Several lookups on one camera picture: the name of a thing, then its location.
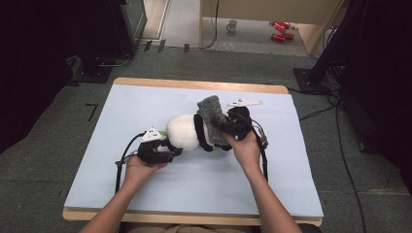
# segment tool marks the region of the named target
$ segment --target white board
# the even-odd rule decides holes
[[[172,117],[195,114],[197,103],[211,95],[219,96],[223,108],[238,98],[263,101],[248,108],[268,138],[270,186],[292,216],[323,216],[290,95],[120,84],[110,91],[64,206],[103,208],[114,195],[115,162],[129,141],[150,127],[165,130]],[[137,150],[138,141],[129,151]],[[128,209],[258,215],[253,193],[232,150],[207,152],[202,148],[184,151],[154,173]]]

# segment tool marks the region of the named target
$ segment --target human arm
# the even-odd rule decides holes
[[[81,233],[115,233],[127,206],[137,190],[158,169],[166,164],[149,167],[137,156],[131,156],[126,164],[124,182],[119,191],[97,215],[80,231]]]
[[[224,137],[233,147],[236,159],[251,185],[263,232],[301,232],[260,171],[260,150],[255,133],[249,132],[242,141],[229,134],[224,134]]]

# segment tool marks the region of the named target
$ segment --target white plush body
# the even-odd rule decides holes
[[[207,127],[203,123],[206,142],[209,143]],[[199,146],[196,130],[194,128],[193,115],[176,116],[169,120],[166,126],[170,144],[183,150],[194,150]]]

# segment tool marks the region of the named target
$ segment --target wooden table edge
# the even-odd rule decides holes
[[[64,207],[63,217],[66,220],[91,220],[99,210],[88,208]],[[321,217],[294,216],[296,223],[309,223],[316,226],[322,224]],[[154,214],[126,212],[121,221],[146,223],[176,223],[176,224],[212,224],[212,225],[261,225],[260,218],[254,216],[231,215],[200,215],[195,214]]]
[[[272,94],[289,94],[288,89],[285,86],[271,85],[271,84],[220,83],[220,82],[203,82],[203,81],[123,78],[123,77],[115,79],[113,84],[187,88],[187,89],[215,89],[215,90],[260,92],[260,93],[272,93]]]

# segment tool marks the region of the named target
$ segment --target stand base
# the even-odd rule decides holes
[[[98,67],[95,71],[85,71],[81,65],[74,74],[72,83],[106,83],[113,67]]]
[[[310,83],[309,73],[311,69],[293,68],[294,77],[296,78],[299,89],[304,93],[329,93],[330,90],[321,83]]]

